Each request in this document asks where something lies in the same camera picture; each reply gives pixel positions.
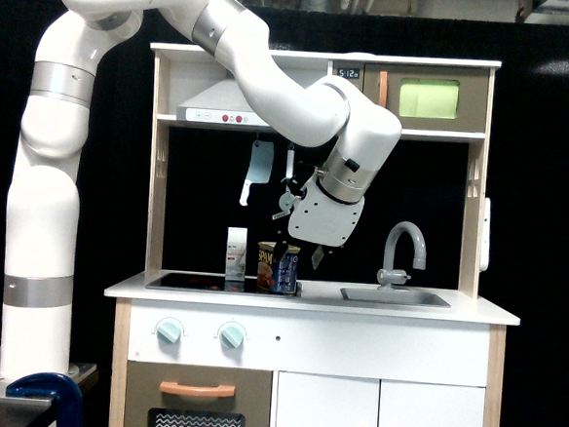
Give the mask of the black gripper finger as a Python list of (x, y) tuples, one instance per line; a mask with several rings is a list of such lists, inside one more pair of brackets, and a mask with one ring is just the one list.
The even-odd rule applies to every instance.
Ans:
[(317, 245), (315, 251), (313, 252), (311, 259), (312, 259), (312, 268), (316, 269), (321, 264), (324, 258), (324, 248), (322, 245)]
[(285, 254), (288, 249), (287, 242), (278, 242), (276, 243), (275, 247), (273, 248), (273, 258), (274, 263), (279, 266), (281, 262), (284, 260)]

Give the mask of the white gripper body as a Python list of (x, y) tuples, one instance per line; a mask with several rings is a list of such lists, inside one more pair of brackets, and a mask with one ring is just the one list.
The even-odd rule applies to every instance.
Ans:
[(349, 181), (335, 179), (326, 167), (316, 169), (294, 200), (288, 234), (293, 239), (340, 247), (359, 221), (363, 192)]

